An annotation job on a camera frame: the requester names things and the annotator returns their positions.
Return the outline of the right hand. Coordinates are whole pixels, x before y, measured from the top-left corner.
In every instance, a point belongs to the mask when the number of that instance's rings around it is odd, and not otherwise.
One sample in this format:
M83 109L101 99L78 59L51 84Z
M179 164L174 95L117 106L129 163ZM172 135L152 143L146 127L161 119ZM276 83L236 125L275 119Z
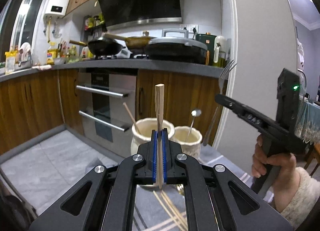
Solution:
M300 183L300 175L296 171L297 161L294 154L277 154L267 157L262 149L263 136L257 137L253 154L252 175L261 177L266 175L266 166L280 167L277 178L272 183L274 205L278 212L282 212L295 196Z

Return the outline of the fluffy white sleeve forearm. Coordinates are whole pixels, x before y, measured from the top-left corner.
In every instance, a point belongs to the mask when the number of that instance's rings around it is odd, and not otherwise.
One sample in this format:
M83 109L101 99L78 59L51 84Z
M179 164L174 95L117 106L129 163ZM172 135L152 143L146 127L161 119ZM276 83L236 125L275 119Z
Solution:
M319 230L319 181L298 167L299 187L281 215L289 221L293 230Z

